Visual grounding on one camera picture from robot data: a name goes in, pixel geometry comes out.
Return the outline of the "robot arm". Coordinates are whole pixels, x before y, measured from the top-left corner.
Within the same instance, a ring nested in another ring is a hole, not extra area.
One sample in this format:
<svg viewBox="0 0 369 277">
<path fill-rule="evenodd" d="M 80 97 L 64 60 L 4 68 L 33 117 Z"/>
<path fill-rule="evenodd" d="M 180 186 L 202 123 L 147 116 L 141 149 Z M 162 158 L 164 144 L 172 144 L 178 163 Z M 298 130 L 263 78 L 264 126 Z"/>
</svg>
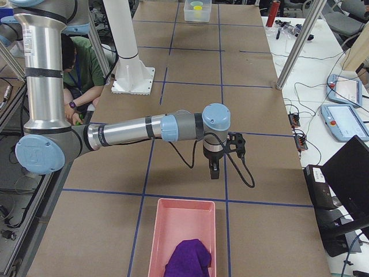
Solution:
<svg viewBox="0 0 369 277">
<path fill-rule="evenodd" d="M 20 165 L 35 174 L 60 170 L 77 157 L 101 147 L 131 141 L 203 142 L 210 176 L 219 177 L 231 123 L 229 109 L 220 103 L 201 113 L 180 110 L 115 124 L 73 126 L 65 118 L 61 33 L 87 18 L 85 1 L 12 1 L 14 18 L 22 26 L 29 121 L 16 145 Z"/>
</svg>

